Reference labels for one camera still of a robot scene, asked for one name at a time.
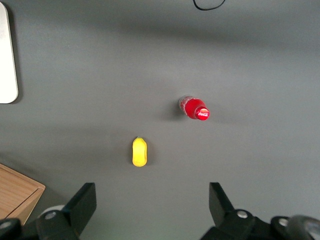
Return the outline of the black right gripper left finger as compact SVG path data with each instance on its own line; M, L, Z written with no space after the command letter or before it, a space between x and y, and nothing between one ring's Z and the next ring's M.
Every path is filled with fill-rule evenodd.
M46 210L36 220L40 240L79 240L97 208L96 185L85 183L62 209Z

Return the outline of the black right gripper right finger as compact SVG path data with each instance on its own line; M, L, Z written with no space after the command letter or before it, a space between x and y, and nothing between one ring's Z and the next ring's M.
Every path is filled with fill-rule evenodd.
M209 210L214 222L202 240L269 240L270 225L244 209L235 209L218 182L209 184Z

